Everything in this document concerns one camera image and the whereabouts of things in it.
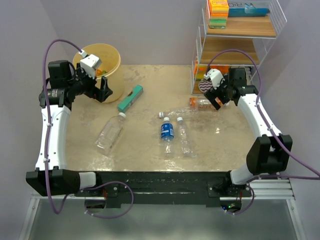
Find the orange label clear bottle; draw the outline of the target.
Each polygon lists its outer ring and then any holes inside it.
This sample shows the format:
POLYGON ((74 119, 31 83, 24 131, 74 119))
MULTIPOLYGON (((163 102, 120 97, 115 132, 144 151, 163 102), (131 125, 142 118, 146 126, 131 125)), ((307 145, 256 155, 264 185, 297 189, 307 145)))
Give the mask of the orange label clear bottle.
POLYGON ((205 97, 190 97, 189 105, 199 111, 216 111, 216 108, 205 97))

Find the orange juice bottle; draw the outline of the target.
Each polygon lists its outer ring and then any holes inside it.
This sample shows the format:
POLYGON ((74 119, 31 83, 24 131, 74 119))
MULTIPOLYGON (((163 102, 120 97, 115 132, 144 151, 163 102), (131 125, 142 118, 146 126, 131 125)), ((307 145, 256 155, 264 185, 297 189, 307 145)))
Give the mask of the orange juice bottle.
POLYGON ((96 70, 96 75, 97 75, 97 76, 103 75, 103 71, 98 68, 98 69, 96 70))

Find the large clear square bottle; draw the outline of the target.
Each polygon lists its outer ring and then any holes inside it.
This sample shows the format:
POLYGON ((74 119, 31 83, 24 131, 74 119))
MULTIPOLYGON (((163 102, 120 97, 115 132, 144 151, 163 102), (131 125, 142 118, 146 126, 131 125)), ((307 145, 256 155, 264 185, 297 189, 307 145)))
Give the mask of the large clear square bottle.
POLYGON ((107 121, 94 142, 99 153, 104 156, 108 156, 110 154, 123 131, 125 120, 126 114, 119 112, 118 115, 111 117, 107 121))

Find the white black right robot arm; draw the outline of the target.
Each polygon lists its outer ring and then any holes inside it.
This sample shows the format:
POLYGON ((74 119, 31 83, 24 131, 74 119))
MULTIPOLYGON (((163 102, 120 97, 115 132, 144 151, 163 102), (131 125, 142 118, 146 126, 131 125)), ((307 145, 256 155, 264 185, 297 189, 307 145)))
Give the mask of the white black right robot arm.
POLYGON ((231 68, 226 76, 218 69, 210 69, 204 79, 211 82, 212 87, 204 96, 216 110, 230 101, 244 114, 255 141, 251 146, 246 162, 240 168, 230 172, 230 180, 223 183, 223 192, 230 197, 235 196, 241 186, 260 174, 276 174, 286 170, 293 140, 290 135, 282 132, 272 123, 260 100, 259 91, 248 85, 246 72, 242 68, 231 68))

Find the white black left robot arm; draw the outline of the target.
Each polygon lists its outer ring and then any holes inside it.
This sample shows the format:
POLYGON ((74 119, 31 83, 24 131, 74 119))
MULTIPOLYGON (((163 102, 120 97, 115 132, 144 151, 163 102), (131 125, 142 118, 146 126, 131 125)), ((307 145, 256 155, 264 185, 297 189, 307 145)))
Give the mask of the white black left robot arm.
POLYGON ((104 76, 96 87, 96 70, 101 63, 91 54, 76 66, 68 60, 48 64, 49 78, 38 97, 42 114, 40 151, 35 170, 27 172, 25 178, 41 196, 76 194, 83 189, 99 196, 104 190, 94 172, 69 170, 66 161, 67 126, 76 96, 85 95, 102 103, 113 93, 104 76))

